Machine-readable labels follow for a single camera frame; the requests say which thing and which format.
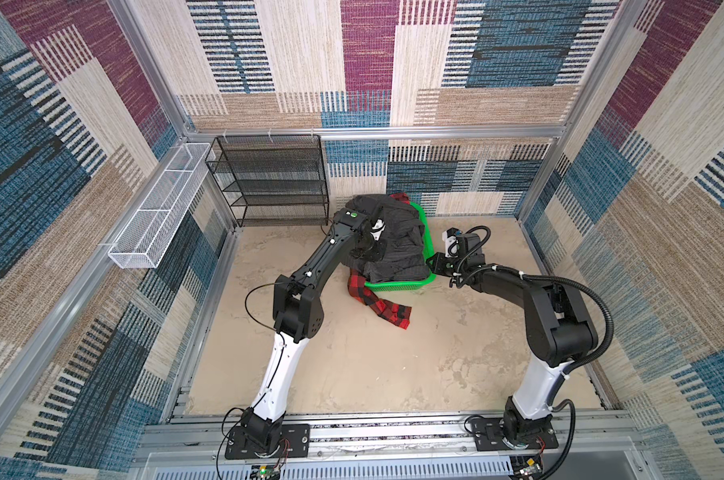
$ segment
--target white wire mesh basket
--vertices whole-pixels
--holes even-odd
[[[214,160],[210,144],[184,144],[108,251],[120,268],[156,268]]]

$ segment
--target red plaid shirt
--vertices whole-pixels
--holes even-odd
[[[349,294],[358,301],[369,306],[380,318],[387,320],[394,325],[407,330],[409,326],[409,315],[413,311],[411,306],[404,306],[398,303],[381,300],[364,284],[367,279],[355,269],[351,269],[349,276]]]

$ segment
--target green laundry basket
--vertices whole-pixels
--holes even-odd
[[[420,221],[423,222],[423,225],[425,227],[423,231],[423,259],[427,260],[428,258],[431,258],[431,256],[434,255],[434,245],[431,243],[431,232],[429,231],[429,222],[425,219],[425,212],[423,211],[423,208],[420,207],[418,204],[414,204],[413,202],[410,202],[410,205],[414,206],[414,208],[418,211],[418,216],[420,216]],[[370,283],[365,282],[365,286],[372,290],[373,292],[384,292],[384,291],[390,291],[390,290],[417,290],[421,286],[424,286],[427,283],[432,283],[434,281],[434,278],[436,278],[436,274],[431,274],[428,277],[426,277],[424,280],[413,280],[409,282],[380,282],[380,283]]]

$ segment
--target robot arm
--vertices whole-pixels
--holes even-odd
[[[348,255],[373,261],[383,257],[385,242],[373,236],[374,226],[377,231],[382,229],[378,216],[377,205],[365,211],[341,209],[309,260],[289,277],[280,275],[274,283],[271,360],[261,389],[240,422],[239,433],[248,453],[268,455],[279,447],[290,383],[301,353],[324,320],[319,299],[322,289]]]
[[[485,239],[480,241],[475,230],[484,230]],[[533,280],[536,277],[506,266],[485,265],[482,244],[489,238],[487,227],[466,234],[450,229],[443,238],[447,254],[429,259],[432,272],[449,276],[450,286],[470,286],[525,311],[530,363],[519,389],[506,402],[502,433],[508,447],[526,448],[550,428],[550,405],[570,366],[597,348],[596,329],[580,291],[571,284]]]

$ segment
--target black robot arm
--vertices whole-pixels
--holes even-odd
[[[274,329],[298,343],[317,334],[324,320],[319,296],[340,261],[348,255],[375,261],[383,258],[385,244],[371,230],[379,209],[369,214],[343,208],[335,214],[328,235],[309,260],[289,277],[280,275],[273,290]]]
[[[450,277],[451,286],[470,286],[524,309],[527,342],[536,357],[555,368],[596,348],[597,331],[577,289],[552,281],[526,280],[524,273],[502,265],[485,265],[477,234],[458,233],[456,240],[455,256],[437,253],[429,259],[432,272]]]

